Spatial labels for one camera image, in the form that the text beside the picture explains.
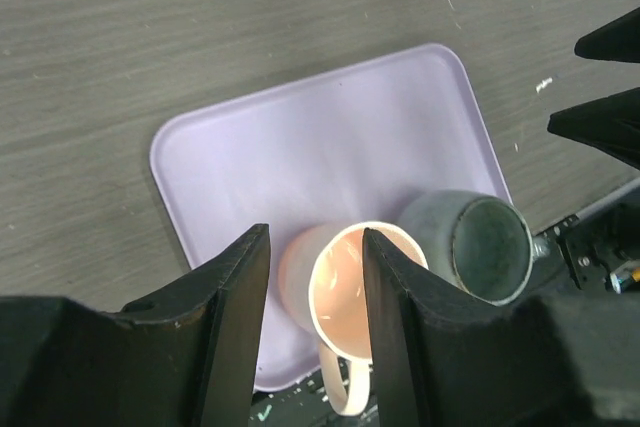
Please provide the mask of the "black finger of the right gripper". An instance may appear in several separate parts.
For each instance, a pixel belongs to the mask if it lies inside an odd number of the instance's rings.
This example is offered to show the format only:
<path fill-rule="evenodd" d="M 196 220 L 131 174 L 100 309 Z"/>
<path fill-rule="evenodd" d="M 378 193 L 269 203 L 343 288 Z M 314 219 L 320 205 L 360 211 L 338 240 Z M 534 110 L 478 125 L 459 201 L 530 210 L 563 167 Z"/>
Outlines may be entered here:
<path fill-rule="evenodd" d="M 585 59 L 638 64 L 640 8 L 581 37 L 575 44 L 574 53 Z"/>

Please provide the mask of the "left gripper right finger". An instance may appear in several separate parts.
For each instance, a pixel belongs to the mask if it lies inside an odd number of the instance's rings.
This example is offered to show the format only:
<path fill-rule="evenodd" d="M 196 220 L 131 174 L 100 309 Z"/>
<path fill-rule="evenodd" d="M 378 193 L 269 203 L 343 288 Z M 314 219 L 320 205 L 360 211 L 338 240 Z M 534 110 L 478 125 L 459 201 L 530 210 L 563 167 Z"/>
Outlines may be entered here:
<path fill-rule="evenodd" d="M 363 237 L 384 426 L 635 426 L 637 295 L 534 295 L 496 307 Z"/>

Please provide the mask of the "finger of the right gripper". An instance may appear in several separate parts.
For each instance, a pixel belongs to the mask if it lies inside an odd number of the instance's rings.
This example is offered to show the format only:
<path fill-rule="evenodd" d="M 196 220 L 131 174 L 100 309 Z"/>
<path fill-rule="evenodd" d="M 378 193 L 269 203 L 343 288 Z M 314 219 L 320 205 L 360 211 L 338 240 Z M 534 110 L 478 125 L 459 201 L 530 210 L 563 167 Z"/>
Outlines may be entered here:
<path fill-rule="evenodd" d="M 547 131 L 639 169 L 639 88 L 553 113 Z"/>

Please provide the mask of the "pink ceramic mug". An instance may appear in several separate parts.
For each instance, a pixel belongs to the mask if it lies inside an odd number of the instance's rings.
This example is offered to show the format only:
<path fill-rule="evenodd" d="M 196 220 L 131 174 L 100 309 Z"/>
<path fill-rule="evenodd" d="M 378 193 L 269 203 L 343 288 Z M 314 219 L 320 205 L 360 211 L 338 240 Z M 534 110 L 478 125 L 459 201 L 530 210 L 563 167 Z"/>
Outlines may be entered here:
<path fill-rule="evenodd" d="M 383 233 L 422 267 L 423 250 L 402 228 L 380 221 L 312 227 L 285 249 L 278 267 L 281 301 L 314 335 L 325 392 L 341 416 L 361 414 L 370 396 L 372 351 L 363 274 L 363 234 Z"/>

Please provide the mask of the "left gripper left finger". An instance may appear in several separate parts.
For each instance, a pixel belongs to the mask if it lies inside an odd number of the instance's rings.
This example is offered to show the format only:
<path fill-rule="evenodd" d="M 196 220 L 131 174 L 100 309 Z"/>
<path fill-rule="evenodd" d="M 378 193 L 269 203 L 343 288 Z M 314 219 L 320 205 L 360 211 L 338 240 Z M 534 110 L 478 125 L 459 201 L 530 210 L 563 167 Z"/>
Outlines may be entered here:
<path fill-rule="evenodd" d="M 118 312 L 3 298 L 2 424 L 246 425 L 270 257 L 269 228 L 257 224 Z"/>

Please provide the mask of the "grey ceramic mug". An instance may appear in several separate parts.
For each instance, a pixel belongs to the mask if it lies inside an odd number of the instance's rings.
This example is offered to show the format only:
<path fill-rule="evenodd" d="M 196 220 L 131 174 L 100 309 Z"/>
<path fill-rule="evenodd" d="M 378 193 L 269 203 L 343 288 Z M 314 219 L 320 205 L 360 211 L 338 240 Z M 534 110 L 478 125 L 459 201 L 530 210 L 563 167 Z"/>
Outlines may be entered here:
<path fill-rule="evenodd" d="M 542 256 L 522 214 L 484 193 L 426 192 L 404 208 L 397 224 L 419 244 L 432 273 L 495 306 L 523 294 Z"/>

